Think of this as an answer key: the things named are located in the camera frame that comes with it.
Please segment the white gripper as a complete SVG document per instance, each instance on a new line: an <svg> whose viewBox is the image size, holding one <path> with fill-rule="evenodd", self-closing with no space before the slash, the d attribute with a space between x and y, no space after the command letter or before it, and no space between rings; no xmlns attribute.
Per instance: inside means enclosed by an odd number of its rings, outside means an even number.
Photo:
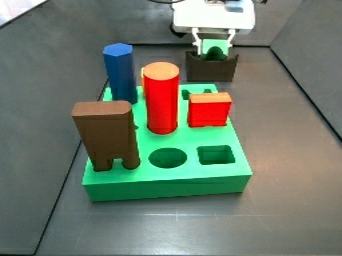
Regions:
<svg viewBox="0 0 342 256"><path fill-rule="evenodd" d="M183 0L173 4L173 10L173 29L193 34L198 55L202 55L199 33L229 33L229 55L235 34L249 34L256 26L253 0Z"/></svg>

